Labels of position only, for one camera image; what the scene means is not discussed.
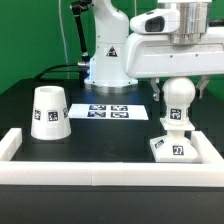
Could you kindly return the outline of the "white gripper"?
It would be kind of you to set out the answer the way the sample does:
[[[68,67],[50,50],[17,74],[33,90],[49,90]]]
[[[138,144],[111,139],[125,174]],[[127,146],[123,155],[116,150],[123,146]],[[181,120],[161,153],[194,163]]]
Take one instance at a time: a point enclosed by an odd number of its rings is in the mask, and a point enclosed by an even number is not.
[[[174,45],[168,34],[140,35],[132,33],[125,45],[123,66],[132,78],[151,78],[155,101],[160,99],[159,77],[200,76],[197,96],[210,77],[224,74],[224,27],[211,27],[198,44]]]

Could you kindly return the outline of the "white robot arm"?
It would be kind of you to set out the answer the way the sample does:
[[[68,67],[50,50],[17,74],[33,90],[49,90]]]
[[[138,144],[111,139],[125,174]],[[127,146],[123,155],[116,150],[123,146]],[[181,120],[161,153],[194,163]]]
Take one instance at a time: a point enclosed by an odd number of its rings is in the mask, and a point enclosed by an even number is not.
[[[203,90],[224,74],[224,26],[209,20],[212,0],[158,0],[157,8],[129,19],[111,0],[93,0],[96,50],[86,88],[120,93],[148,78],[154,98],[163,77],[198,76]]]

